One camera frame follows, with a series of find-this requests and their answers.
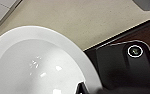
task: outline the white ceramic basin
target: white ceramic basin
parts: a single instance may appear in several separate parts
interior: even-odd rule
[[[89,59],[63,35],[24,26],[0,37],[0,94],[75,94],[80,82],[90,93],[102,88]]]

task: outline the countertop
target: countertop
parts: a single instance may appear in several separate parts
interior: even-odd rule
[[[150,20],[132,0],[23,0],[0,26],[0,35],[19,26],[53,29],[82,50]]]

